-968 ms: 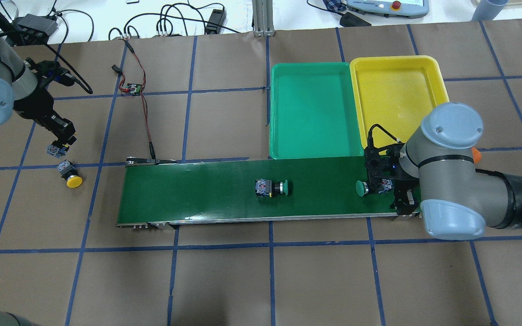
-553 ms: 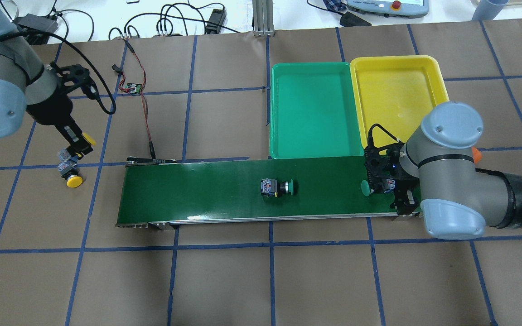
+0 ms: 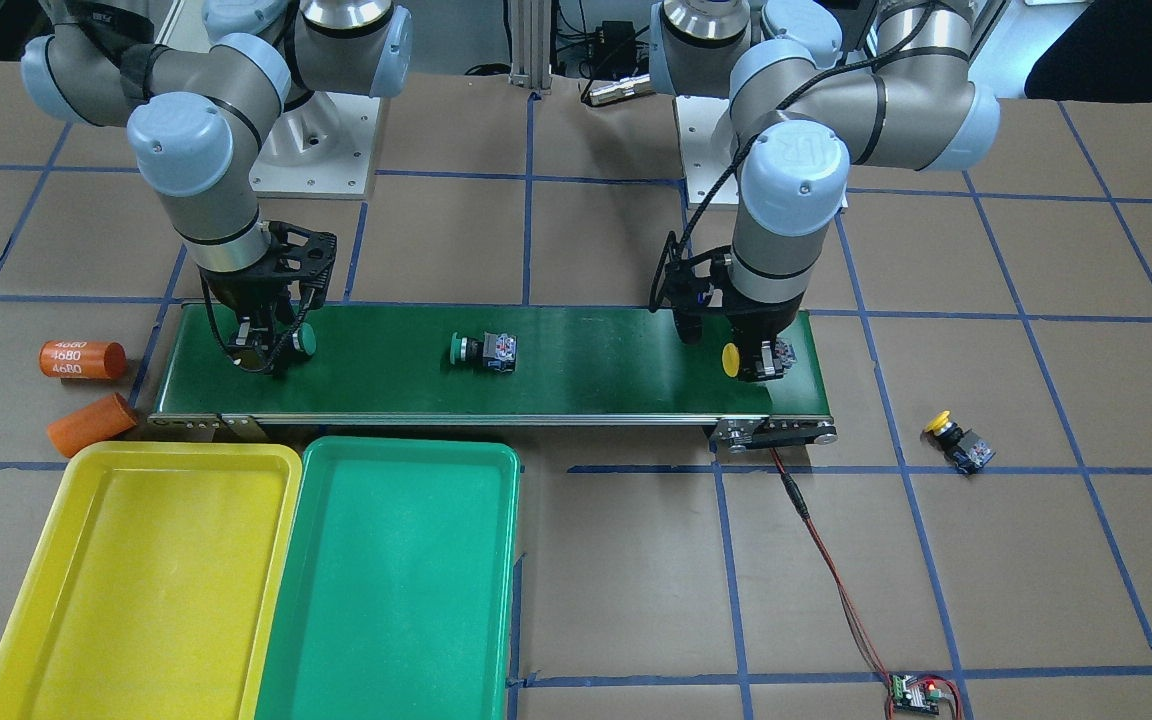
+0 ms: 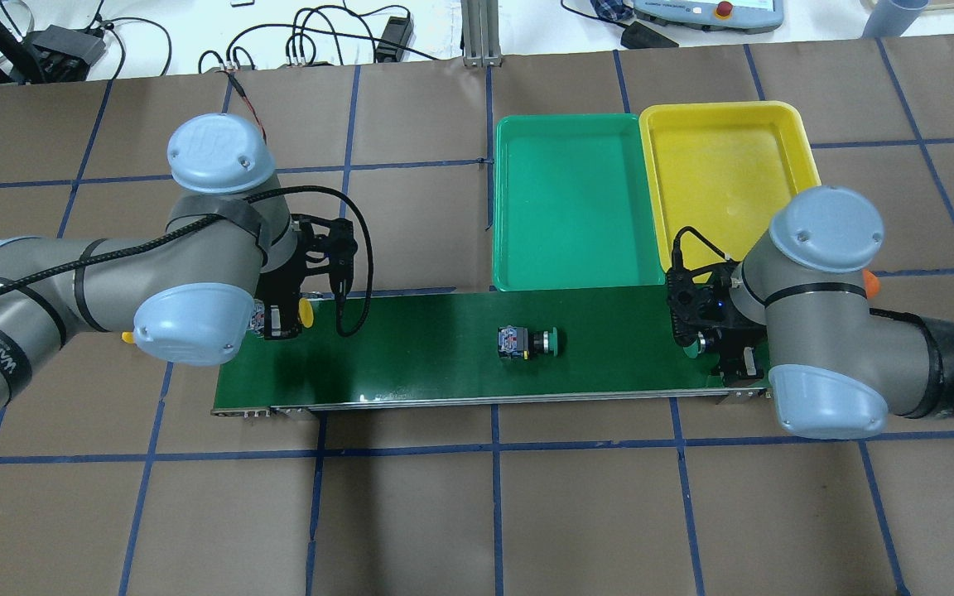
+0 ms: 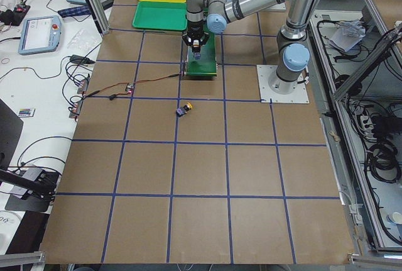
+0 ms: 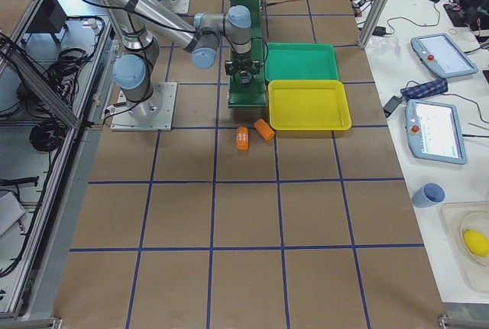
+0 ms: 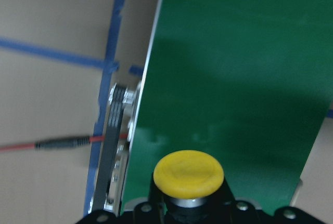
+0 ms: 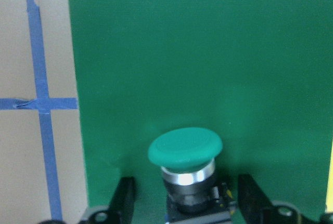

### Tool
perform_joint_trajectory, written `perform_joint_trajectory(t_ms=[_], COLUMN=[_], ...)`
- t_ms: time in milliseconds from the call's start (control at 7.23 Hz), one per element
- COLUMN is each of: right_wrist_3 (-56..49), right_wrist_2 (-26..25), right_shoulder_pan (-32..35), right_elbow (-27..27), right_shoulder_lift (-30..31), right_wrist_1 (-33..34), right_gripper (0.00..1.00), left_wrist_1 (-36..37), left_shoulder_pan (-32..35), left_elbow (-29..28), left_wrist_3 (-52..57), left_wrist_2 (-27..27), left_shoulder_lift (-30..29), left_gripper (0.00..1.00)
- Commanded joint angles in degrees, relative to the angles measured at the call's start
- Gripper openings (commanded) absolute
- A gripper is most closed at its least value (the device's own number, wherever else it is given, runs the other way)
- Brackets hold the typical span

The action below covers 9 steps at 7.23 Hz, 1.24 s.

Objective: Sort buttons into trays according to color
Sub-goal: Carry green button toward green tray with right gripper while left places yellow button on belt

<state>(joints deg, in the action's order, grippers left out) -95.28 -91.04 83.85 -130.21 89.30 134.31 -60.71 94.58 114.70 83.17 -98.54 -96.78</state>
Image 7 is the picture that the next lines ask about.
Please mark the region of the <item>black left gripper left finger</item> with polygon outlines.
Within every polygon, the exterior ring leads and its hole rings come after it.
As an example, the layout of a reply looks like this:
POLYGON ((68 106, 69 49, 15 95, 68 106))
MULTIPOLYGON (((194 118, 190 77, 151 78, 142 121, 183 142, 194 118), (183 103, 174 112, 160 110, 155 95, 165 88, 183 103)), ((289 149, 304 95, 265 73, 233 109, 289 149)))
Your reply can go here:
POLYGON ((137 204, 133 210, 133 223, 163 224, 165 223, 164 202, 162 192, 156 186, 153 174, 150 177, 147 200, 137 204))

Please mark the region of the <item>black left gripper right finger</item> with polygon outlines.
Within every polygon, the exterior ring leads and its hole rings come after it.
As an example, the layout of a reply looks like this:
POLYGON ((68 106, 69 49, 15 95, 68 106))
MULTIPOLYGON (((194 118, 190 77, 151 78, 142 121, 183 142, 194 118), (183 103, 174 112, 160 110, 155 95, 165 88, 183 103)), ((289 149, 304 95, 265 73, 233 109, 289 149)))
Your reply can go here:
POLYGON ((260 223, 255 206, 250 202, 237 199, 225 178, 222 186, 223 215, 227 223, 260 223))

